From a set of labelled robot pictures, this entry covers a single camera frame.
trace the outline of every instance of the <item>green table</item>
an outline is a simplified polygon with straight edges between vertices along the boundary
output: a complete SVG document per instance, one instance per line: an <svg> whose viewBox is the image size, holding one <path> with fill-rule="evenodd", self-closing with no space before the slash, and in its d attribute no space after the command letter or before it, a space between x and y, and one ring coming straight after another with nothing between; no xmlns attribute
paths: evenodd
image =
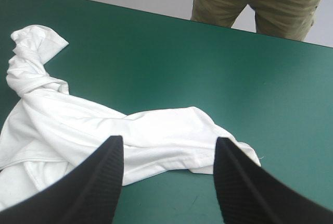
<svg viewBox="0 0 333 224"><path fill-rule="evenodd" d="M70 45L46 64L70 93L125 114L197 106L262 166L333 208L333 49L87 0L0 0L0 124L13 30L53 28ZM221 223L213 178L170 171L125 186L114 223Z"/></svg>

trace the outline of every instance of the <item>crumpled white shirt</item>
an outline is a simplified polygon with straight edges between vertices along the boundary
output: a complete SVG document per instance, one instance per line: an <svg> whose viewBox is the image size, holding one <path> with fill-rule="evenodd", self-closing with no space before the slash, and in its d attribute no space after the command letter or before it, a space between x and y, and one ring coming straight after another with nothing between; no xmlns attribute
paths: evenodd
<svg viewBox="0 0 333 224"><path fill-rule="evenodd" d="M230 138L260 165L248 144L198 108L126 116L69 95L67 82L50 77L43 66L68 45L52 29L28 26L11 38L17 46L7 82L21 99L0 135L0 210L62 178L111 135L123 136L123 185L172 169L212 174L218 136Z"/></svg>

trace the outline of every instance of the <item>green tabletop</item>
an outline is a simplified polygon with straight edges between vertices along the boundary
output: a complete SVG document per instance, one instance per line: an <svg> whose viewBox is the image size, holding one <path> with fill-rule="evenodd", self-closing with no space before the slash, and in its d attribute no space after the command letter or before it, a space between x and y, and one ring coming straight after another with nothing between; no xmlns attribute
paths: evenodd
<svg viewBox="0 0 333 224"><path fill-rule="evenodd" d="M131 114L196 106L262 166L333 208L333 49L87 0L0 0L0 124L10 34L51 27L70 44L49 63L70 93ZM170 171L125 186L113 223L221 223L213 178Z"/></svg>

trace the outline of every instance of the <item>black rubber pad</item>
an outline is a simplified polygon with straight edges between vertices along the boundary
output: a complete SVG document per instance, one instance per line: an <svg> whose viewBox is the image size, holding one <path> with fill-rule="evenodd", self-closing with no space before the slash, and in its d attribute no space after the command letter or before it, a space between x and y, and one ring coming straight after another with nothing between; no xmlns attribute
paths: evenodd
<svg viewBox="0 0 333 224"><path fill-rule="evenodd" d="M123 170L122 137L111 136L61 180L0 212L0 223L111 223L122 188Z"/></svg>
<svg viewBox="0 0 333 224"><path fill-rule="evenodd" d="M228 138L218 138L214 183L226 224L332 224L333 212L288 188Z"/></svg>

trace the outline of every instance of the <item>white cloth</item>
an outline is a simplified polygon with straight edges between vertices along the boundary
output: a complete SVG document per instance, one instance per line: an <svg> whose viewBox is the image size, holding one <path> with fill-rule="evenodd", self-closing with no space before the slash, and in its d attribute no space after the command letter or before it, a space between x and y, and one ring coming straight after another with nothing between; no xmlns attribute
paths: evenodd
<svg viewBox="0 0 333 224"><path fill-rule="evenodd" d="M0 135L0 210L63 177L110 135L123 136L123 185L172 169L212 173L218 136L229 137L260 164L249 145L198 108L126 116L69 95L67 82L50 77L43 66L68 44L52 29L28 26L11 38L17 46L7 82L21 100Z"/></svg>

